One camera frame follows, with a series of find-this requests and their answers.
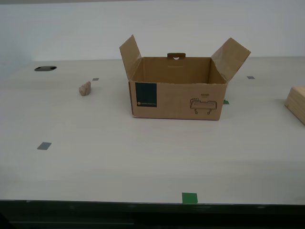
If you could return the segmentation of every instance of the open cardboard box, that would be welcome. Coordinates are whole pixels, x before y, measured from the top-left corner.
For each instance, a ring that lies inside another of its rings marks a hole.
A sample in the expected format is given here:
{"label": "open cardboard box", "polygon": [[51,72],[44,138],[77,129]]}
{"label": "open cardboard box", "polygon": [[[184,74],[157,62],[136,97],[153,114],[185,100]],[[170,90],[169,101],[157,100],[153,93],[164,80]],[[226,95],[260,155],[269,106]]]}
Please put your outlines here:
{"label": "open cardboard box", "polygon": [[203,120],[219,120],[227,85],[250,54],[230,38],[211,57],[142,57],[133,35],[120,51],[134,117]]}

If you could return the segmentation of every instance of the white table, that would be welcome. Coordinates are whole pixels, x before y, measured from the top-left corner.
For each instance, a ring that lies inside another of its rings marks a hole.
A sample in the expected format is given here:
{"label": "white table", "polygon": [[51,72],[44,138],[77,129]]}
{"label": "white table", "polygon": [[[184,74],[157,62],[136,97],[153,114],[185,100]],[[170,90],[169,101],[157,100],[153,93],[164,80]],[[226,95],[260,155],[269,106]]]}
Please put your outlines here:
{"label": "white table", "polygon": [[0,83],[0,199],[305,204],[294,85],[305,58],[249,58],[219,121],[136,119],[122,61],[33,62]]}

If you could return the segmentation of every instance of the small rock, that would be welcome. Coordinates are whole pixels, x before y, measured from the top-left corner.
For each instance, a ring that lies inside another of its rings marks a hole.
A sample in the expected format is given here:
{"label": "small rock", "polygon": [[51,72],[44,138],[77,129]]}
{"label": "small rock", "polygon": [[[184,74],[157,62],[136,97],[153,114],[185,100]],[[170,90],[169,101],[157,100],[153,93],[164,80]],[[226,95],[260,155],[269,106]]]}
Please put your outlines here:
{"label": "small rock", "polygon": [[88,81],[84,85],[80,86],[79,91],[80,91],[81,96],[89,95],[91,92],[91,82]]}

